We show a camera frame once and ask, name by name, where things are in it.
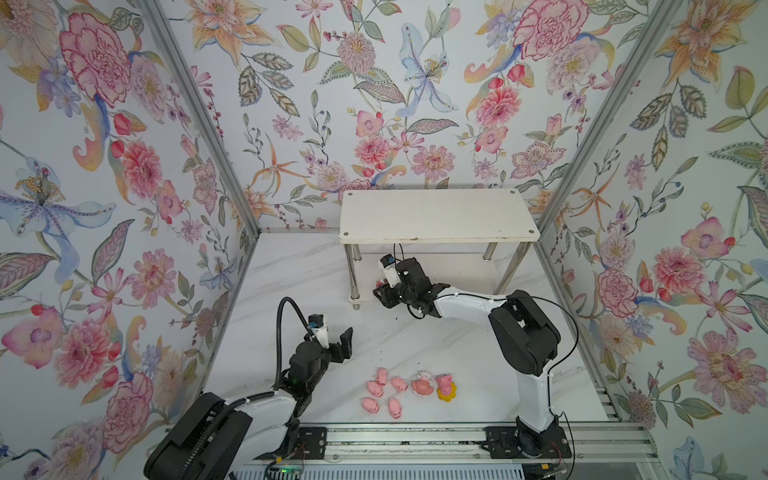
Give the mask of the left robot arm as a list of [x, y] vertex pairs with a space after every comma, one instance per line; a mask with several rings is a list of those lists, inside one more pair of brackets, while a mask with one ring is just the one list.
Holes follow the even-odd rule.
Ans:
[[150, 454], [147, 479], [224, 479], [263, 456], [284, 457], [299, 438], [300, 417], [329, 366], [352, 357], [354, 330], [328, 340], [320, 315], [278, 374], [276, 386], [236, 400], [199, 396]]

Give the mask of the pink bear white bowl toy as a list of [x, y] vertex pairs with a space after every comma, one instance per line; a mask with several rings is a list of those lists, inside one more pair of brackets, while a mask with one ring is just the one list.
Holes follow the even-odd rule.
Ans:
[[417, 372], [410, 380], [412, 392], [420, 397], [428, 397], [435, 391], [433, 386], [433, 376], [426, 371]]

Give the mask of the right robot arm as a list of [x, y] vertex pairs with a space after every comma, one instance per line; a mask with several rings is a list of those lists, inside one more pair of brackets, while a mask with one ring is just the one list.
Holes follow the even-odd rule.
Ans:
[[386, 254], [379, 268], [384, 278], [373, 294], [385, 308], [404, 305], [419, 319], [453, 318], [491, 327], [501, 355], [516, 372], [520, 408], [512, 427], [486, 429], [488, 451], [496, 458], [564, 457], [566, 435], [552, 408], [549, 375], [561, 335], [536, 300], [520, 289], [490, 296], [433, 283], [415, 258]]

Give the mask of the pink bear yellow flower toy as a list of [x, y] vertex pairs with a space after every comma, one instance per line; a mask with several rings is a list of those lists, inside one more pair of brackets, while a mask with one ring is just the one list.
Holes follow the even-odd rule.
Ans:
[[436, 376], [435, 382], [437, 384], [436, 392], [440, 400], [450, 402], [456, 397], [456, 385], [450, 374]]

